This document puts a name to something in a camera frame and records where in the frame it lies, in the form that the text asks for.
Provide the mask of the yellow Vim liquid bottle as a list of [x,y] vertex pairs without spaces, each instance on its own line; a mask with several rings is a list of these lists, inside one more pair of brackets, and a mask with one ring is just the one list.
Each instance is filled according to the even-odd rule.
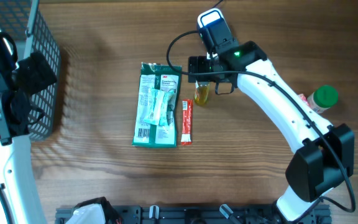
[[199,106],[203,106],[208,101],[208,95],[209,95],[209,88],[210,83],[209,82],[195,82],[195,103]]

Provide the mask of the red sachet stick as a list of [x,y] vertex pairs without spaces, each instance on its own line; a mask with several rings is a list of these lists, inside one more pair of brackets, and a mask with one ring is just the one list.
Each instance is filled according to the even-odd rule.
[[192,128],[192,115],[193,115],[193,101],[186,99],[182,101],[183,106],[183,122],[182,122],[182,134],[181,145],[190,145],[191,141],[191,128]]

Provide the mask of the red white tissue pack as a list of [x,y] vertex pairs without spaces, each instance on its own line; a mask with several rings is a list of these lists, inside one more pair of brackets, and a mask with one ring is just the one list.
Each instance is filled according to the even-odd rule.
[[304,104],[306,104],[307,106],[310,106],[310,104],[308,103],[308,100],[307,100],[307,98],[306,98],[306,96],[304,94],[301,93],[298,96],[299,96],[299,98],[302,100],[302,102]]

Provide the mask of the green 3M gloves packet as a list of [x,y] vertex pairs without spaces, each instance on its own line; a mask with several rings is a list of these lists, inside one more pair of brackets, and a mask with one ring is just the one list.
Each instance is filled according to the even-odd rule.
[[141,64],[133,146],[177,146],[175,110],[181,87],[180,72],[178,66]]

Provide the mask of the green lid plastic jar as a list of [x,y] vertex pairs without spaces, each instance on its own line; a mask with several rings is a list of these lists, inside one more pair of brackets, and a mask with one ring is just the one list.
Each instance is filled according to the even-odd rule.
[[339,94],[331,85],[323,85],[307,97],[310,108],[318,114],[334,106],[338,99]]

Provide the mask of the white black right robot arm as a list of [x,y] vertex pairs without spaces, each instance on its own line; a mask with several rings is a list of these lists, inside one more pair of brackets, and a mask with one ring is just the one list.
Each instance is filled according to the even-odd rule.
[[333,126],[304,104],[281,79],[272,62],[252,41],[239,45],[226,21],[199,21],[194,31],[206,46],[201,65],[189,60],[190,80],[231,83],[253,99],[284,135],[293,152],[285,177],[288,188],[275,202],[287,223],[296,223],[320,201],[354,212],[356,198],[350,176],[354,170],[354,133]]

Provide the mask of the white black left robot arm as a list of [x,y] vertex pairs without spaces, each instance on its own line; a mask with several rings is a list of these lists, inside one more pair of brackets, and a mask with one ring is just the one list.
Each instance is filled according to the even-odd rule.
[[30,97],[57,82],[42,52],[18,59],[0,29],[0,223],[46,223],[31,162],[29,128],[45,117]]

